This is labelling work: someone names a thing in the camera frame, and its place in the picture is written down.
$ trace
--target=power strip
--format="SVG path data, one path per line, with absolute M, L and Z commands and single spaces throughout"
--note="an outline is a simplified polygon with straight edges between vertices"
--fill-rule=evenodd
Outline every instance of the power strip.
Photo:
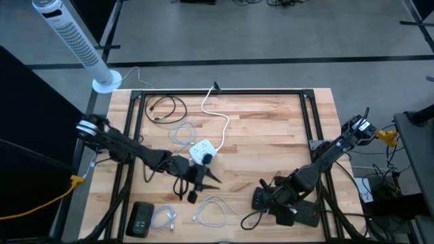
M 217 155 L 216 149 L 212 146 L 209 140 L 204 139 L 190 148 L 190 156 L 197 164 L 201 165 L 203 157 L 207 154 L 212 155 L 212 158 Z

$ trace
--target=gray floor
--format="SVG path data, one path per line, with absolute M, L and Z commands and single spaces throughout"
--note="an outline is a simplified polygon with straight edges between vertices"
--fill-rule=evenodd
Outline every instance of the gray floor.
M 310 58 L 433 54 L 396 0 L 310 0 L 288 9 L 265 2 L 239 7 L 231 1 L 216 6 L 185 5 L 169 0 L 124 3 L 109 62 L 205 60 L 235 58 Z M 31 7 L 30 0 L 0 2 L 0 43 L 25 64 L 76 63 L 72 54 Z M 142 78 L 156 88 L 331 87 L 341 123 L 371 108 L 377 127 L 391 124 L 394 113 L 419 110 L 434 102 L 434 61 L 267 64 L 142 68 Z M 118 69 L 125 75 L 128 68 Z M 85 111 L 91 77 L 83 69 L 36 70 L 40 77 Z M 148 88 L 132 73 L 121 88 Z M 98 96 L 97 113 L 106 113 L 109 95 Z M 384 152 L 374 142 L 364 152 Z M 85 160 L 91 157 L 86 152 Z M 404 151 L 395 165 L 409 164 Z M 353 166 L 386 166 L 384 155 L 353 155 Z M 369 169 L 354 169 L 358 176 Z M 403 192 L 415 193 L 411 170 L 400 178 Z M 65 239 L 76 239 L 88 188 L 75 192 Z

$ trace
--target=white tower fan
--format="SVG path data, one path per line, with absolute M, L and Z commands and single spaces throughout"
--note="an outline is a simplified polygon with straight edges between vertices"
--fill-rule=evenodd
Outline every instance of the white tower fan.
M 102 61 L 62 0 L 33 0 L 33 7 L 92 74 L 92 87 L 95 91 L 107 94 L 121 85 L 121 74 L 110 70 Z

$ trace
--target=yellow extension cord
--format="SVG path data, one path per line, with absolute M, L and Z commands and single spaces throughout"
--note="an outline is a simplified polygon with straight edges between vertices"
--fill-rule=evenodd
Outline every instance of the yellow extension cord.
M 19 214 L 15 214 L 15 215 L 12 215 L 12 216 L 0 217 L 0 220 L 10 220 L 10 219 L 14 219 L 14 218 L 19 218 L 19 217 L 22 217 L 22 216 L 29 215 L 29 214 L 31 214 L 31 213 L 33 213 L 35 211 L 38 211 L 38 210 L 40 210 L 43 207 L 47 207 L 48 205 L 50 205 L 52 203 L 55 203 L 56 201 L 59 201 L 62 198 L 64 198 L 65 196 L 67 196 L 69 193 L 71 193 L 74 190 L 75 187 L 77 187 L 77 185 L 79 185 L 79 184 L 81 184 L 81 183 L 84 182 L 84 178 L 82 178 L 80 176 L 71 176 L 71 180 L 72 180 L 72 182 L 71 182 L 71 187 L 69 188 L 69 190 L 67 192 L 65 192 L 64 194 L 60 195 L 59 197 L 56 197 L 55 199 L 49 201 L 48 203 L 45 203 L 45 204 L 43 204 L 43 205 L 41 205 L 39 207 L 36 207 L 36 208 L 34 208 L 34 209 L 30 210 L 30 211 L 27 211 L 25 213 L 19 213 Z

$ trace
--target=wooden tabletop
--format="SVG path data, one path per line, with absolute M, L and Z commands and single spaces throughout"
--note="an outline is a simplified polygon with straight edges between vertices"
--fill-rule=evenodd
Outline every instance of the wooden tabletop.
M 108 119 L 111 124 L 122 130 L 127 114 L 131 90 L 113 92 Z M 321 119 L 324 138 L 333 140 L 340 135 L 340 124 L 330 89 L 315 89 L 315 96 Z M 222 139 L 222 129 L 226 120 L 222 117 L 204 114 L 201 111 L 203 96 L 179 96 L 188 107 L 188 115 L 184 121 L 192 121 L 197 128 L 196 142 L 208 139 L 218 147 Z M 131 137 L 134 132 L 135 116 L 138 103 L 133 116 Z M 158 117 L 172 110 L 172 101 L 164 100 L 153 111 L 152 116 Z M 228 207 L 224 207 L 227 214 L 227 225 L 221 228 L 202 226 L 192 220 L 199 204 L 210 195 L 220 195 L 239 213 L 247 215 L 251 209 L 252 194 L 261 178 L 269 181 L 281 171 L 287 176 L 296 168 L 310 164 L 307 137 L 304 130 L 300 99 L 295 95 L 218 95 L 211 96 L 206 102 L 208 111 L 223 113 L 231 118 L 226 130 L 224 146 L 218 151 L 212 161 L 212 171 L 222 180 L 222 184 L 210 179 L 204 180 L 206 184 L 219 186 L 220 190 L 205 190 L 199 193 L 196 204 L 187 202 L 186 196 L 181 202 L 172 192 L 175 178 L 167 174 L 155 174 L 150 183 L 143 179 L 143 163 L 136 161 L 134 179 L 131 190 L 128 219 L 135 201 L 144 201 L 155 204 L 155 209 L 170 204 L 178 214 L 175 220 L 175 230 L 169 229 L 161 232 L 149 230 L 148 237 L 137 239 L 125 236 L 127 242 L 303 242 L 323 241 L 323 229 L 295 223 L 294 226 L 280 226 L 275 224 L 274 216 L 265 216 L 256 229 L 242 230 L 241 218 Z M 313 134 L 315 126 L 308 104 L 309 116 Z M 181 117 L 182 106 L 177 106 L 171 119 Z M 175 152 L 179 145 L 173 144 L 167 136 L 167 130 L 177 124 L 155 125 L 146 117 L 143 118 L 140 134 L 144 137 L 143 144 L 153 149 L 166 149 Z M 180 155 L 189 158 L 189 148 L 185 147 Z M 351 166 L 347 157 L 341 157 L 339 162 L 350 172 Z M 116 164 L 110 161 L 98 164 L 95 169 L 90 194 L 87 199 L 85 216 L 81 225 L 80 238 L 88 235 L 109 207 L 113 182 L 115 179 Z M 335 165 L 332 176 L 338 204 L 344 213 L 362 214 L 357 190 L 347 175 Z M 314 201 L 315 193 L 307 197 Z M 115 216 L 113 236 L 117 232 L 120 209 Z M 161 214 L 157 223 L 164 222 L 165 214 Z M 350 221 L 357 230 L 364 232 L 363 218 L 349 216 Z M 206 222 L 221 222 L 223 215 L 215 204 L 204 208 L 201 219 Z M 333 236 L 336 229 L 332 215 L 329 215 L 330 228 Z

